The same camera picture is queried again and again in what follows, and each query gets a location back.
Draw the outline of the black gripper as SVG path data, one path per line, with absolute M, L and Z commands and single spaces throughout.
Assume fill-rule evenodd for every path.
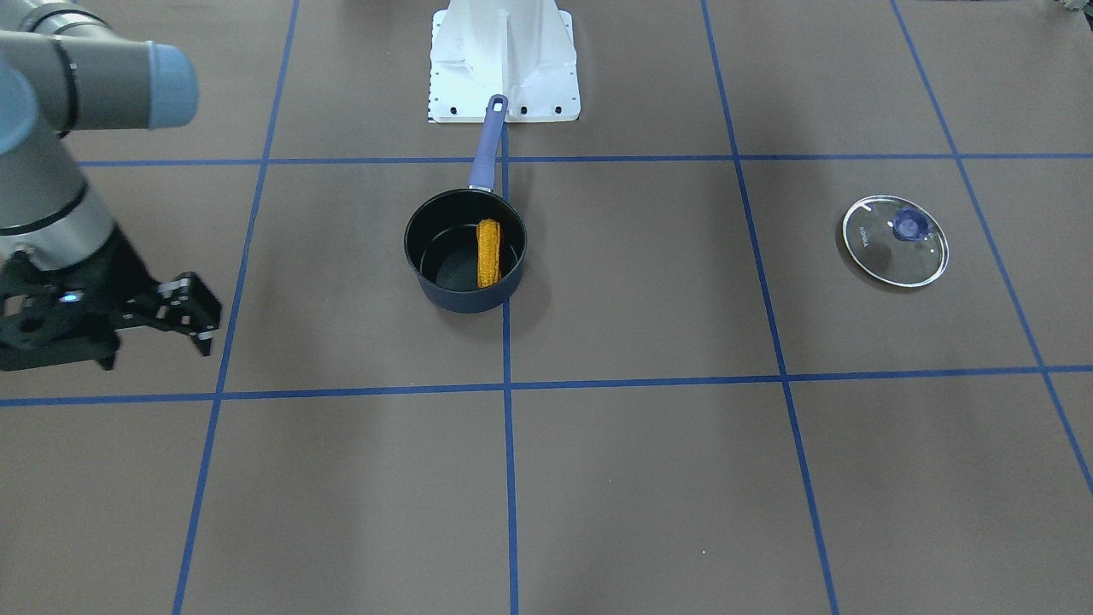
M 4 372 L 83 360 L 110 370 L 120 328 L 177 332 L 211 355 L 223 304 L 193 272 L 160 284 L 119 225 L 96 248 L 79 245 L 80 257 L 57 255 L 39 232 L 5 238 L 3 247 L 3 301 L 17 301 L 3 314 Z

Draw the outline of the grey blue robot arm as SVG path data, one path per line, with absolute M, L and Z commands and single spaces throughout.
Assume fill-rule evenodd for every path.
M 120 332 L 141 327 L 210 354 L 221 301 L 193 272 L 153 277 L 64 145 L 71 132 L 189 125 L 190 59 L 73 1 L 4 1 L 1 19 L 3 370 L 111 370 Z

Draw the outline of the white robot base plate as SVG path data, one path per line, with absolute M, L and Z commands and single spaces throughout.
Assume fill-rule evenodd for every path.
M 492 95 L 507 122 L 581 117 L 574 20 L 554 1 L 450 1 L 430 20 L 430 122 L 481 122 Z

